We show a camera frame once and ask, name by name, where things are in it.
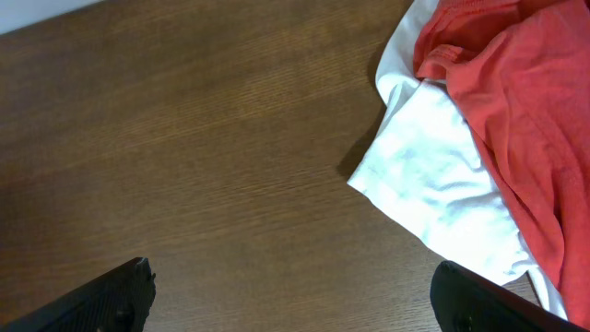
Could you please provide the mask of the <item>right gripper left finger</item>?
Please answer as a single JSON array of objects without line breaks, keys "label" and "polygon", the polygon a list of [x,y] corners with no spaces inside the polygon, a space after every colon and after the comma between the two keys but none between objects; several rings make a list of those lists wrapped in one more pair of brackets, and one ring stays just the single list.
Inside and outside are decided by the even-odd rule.
[{"label": "right gripper left finger", "polygon": [[155,274],[145,257],[136,257],[1,332],[142,332],[155,297]]}]

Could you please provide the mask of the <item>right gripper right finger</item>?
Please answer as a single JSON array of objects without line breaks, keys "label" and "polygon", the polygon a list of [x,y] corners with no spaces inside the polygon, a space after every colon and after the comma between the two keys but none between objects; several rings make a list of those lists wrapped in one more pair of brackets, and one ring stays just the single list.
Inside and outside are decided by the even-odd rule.
[{"label": "right gripper right finger", "polygon": [[430,300],[442,332],[588,332],[453,261],[437,266]]}]

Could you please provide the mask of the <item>white garment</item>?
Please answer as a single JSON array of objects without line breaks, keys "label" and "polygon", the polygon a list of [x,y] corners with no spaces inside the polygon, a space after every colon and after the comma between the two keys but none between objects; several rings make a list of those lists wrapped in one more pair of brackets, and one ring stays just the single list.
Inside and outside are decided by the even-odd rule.
[{"label": "white garment", "polygon": [[567,316],[484,166],[441,81],[416,79],[414,45],[437,0],[416,0],[384,48],[375,76],[386,107],[348,185],[434,253],[500,286],[531,278],[540,305]]}]

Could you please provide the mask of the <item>red t-shirt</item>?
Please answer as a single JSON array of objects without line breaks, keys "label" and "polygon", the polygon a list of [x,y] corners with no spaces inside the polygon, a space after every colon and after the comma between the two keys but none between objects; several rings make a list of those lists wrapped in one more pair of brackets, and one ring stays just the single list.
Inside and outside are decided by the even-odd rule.
[{"label": "red t-shirt", "polygon": [[588,2],[442,1],[413,65],[446,82],[569,320],[588,326]]}]

